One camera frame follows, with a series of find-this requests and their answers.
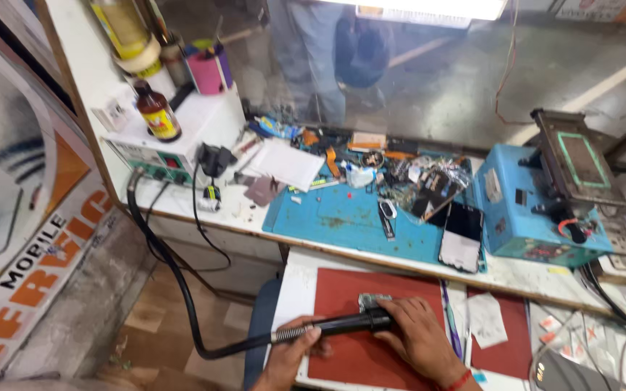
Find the hand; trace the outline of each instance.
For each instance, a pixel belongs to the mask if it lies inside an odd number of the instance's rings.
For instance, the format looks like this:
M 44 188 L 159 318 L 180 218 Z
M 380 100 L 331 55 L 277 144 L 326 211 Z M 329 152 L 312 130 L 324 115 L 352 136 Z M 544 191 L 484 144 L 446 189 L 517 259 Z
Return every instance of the hand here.
M 322 319 L 322 316 L 300 316 L 293 321 L 278 328 L 298 327 L 310 321 Z M 323 357 L 333 354 L 330 343 L 320 338 L 320 328 L 316 327 L 291 343 L 273 345 L 270 349 L 269 359 L 262 375 L 253 387 L 256 390 L 288 391 L 296 379 L 301 359 L 310 352 Z
M 415 371 L 448 388 L 465 374 L 467 368 L 458 359 L 448 342 L 442 325 L 423 298 L 378 300 L 400 326 L 403 338 L 388 331 L 376 333 L 386 341 Z

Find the wooden floor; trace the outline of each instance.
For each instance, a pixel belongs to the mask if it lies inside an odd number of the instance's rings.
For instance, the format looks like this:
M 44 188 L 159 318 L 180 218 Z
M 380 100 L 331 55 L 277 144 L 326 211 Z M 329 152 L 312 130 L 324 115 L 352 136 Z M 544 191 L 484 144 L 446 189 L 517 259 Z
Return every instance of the wooden floor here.
M 208 349 L 243 340 L 252 307 L 217 298 L 184 273 Z M 170 269 L 158 263 L 97 377 L 137 390 L 242 390 L 245 353 L 205 361 L 195 351 L 185 304 Z

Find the glass partition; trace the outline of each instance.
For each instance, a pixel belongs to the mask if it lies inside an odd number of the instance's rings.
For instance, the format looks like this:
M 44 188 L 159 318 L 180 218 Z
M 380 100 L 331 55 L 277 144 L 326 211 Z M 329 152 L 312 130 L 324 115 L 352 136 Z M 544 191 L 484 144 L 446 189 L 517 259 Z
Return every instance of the glass partition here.
M 489 148 L 544 107 L 585 111 L 589 127 L 622 135 L 626 24 L 614 21 L 626 1 L 518 3 L 493 21 L 318 0 L 159 7 L 186 43 L 213 38 L 222 17 L 241 97 L 299 120 Z

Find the white power supply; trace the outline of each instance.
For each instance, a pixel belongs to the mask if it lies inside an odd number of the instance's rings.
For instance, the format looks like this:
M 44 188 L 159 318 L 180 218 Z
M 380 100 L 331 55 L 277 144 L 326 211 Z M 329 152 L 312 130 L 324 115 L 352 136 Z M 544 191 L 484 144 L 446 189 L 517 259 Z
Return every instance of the white power supply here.
M 138 115 L 121 132 L 109 133 L 106 141 L 130 168 L 141 166 L 147 176 L 156 180 L 192 186 L 199 147 L 205 143 L 231 149 L 246 118 L 235 84 L 230 91 L 219 95 L 192 92 L 175 116 L 182 135 L 171 143 L 153 137 Z M 196 184 L 206 186 L 206 177 L 200 174 Z

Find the blue machine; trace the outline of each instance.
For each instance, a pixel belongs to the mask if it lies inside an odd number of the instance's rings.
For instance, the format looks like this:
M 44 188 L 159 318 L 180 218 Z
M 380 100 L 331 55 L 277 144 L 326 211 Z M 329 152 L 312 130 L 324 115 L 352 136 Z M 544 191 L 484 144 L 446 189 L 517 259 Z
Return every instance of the blue machine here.
M 582 244 L 561 235 L 550 216 L 534 212 L 537 206 L 552 201 L 547 168 L 519 164 L 535 152 L 536 148 L 497 144 L 475 176 L 476 201 L 485 216 L 487 251 L 568 267 L 612 253 L 595 208 L 579 218 L 588 235 Z

